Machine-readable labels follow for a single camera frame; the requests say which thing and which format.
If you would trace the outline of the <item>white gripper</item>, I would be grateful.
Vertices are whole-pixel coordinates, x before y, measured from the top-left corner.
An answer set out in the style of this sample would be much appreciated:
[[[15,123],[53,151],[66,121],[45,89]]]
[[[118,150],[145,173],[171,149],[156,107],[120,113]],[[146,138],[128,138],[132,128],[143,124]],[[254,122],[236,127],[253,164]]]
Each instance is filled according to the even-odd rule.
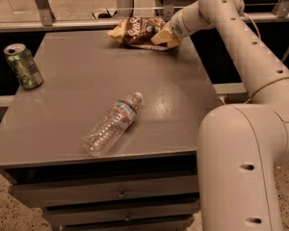
[[[173,15],[170,28],[163,28],[151,38],[154,45],[166,43],[168,48],[179,45],[180,39],[188,37],[201,30],[209,30],[212,24],[200,13],[198,2],[195,2]]]

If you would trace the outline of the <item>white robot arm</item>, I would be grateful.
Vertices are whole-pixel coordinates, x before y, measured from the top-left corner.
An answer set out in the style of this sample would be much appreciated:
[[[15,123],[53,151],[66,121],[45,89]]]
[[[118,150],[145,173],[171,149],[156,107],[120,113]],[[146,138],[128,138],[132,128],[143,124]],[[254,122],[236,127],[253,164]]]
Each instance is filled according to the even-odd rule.
[[[203,231],[283,231],[274,168],[289,159],[289,69],[242,20],[243,10],[242,0],[197,0],[159,34],[169,41],[216,29],[249,96],[199,126]]]

